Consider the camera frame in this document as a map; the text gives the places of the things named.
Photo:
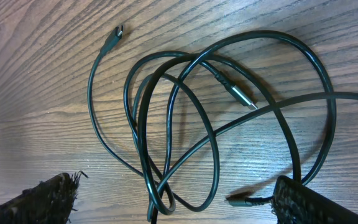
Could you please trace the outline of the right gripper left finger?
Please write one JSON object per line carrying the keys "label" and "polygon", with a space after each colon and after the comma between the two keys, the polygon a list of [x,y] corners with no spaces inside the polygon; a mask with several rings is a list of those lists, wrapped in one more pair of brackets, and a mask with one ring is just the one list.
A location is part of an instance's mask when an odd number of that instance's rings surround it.
{"label": "right gripper left finger", "polygon": [[62,172],[0,205],[0,223],[70,223],[83,171]]}

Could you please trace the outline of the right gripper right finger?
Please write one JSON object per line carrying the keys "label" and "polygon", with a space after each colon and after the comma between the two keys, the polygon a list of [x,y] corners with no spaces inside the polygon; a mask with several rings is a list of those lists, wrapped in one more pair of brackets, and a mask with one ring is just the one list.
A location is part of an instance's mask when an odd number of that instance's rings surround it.
{"label": "right gripper right finger", "polygon": [[279,223],[358,224],[358,214],[284,175],[275,184],[272,212]]}

